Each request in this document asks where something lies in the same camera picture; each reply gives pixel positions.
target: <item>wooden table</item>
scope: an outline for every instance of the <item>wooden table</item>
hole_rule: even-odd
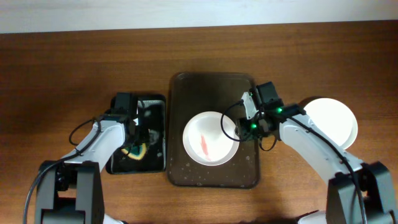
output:
[[[21,222],[39,165],[72,150],[75,126],[118,91],[167,96],[182,71],[250,73],[258,84],[272,80],[286,103],[315,95],[346,103],[359,124],[349,151],[383,162],[398,193],[397,21],[2,34],[1,222]],[[164,173],[101,178],[106,213],[130,223],[236,223],[325,209],[326,185],[283,143],[261,153],[261,175],[252,190],[175,187]]]

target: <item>white wall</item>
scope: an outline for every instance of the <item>white wall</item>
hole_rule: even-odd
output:
[[[398,19],[398,0],[0,0],[0,33]]]

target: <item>round white plate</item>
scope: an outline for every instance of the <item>round white plate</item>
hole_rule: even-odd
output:
[[[358,124],[353,112],[342,102],[319,98],[304,107],[314,124],[343,149],[354,143]]]
[[[182,142],[187,154],[196,162],[206,166],[217,166],[230,160],[236,153],[239,143],[227,138],[221,130],[221,113],[208,111],[194,116],[185,126]],[[224,116],[226,133],[239,139],[235,134],[235,124]]]

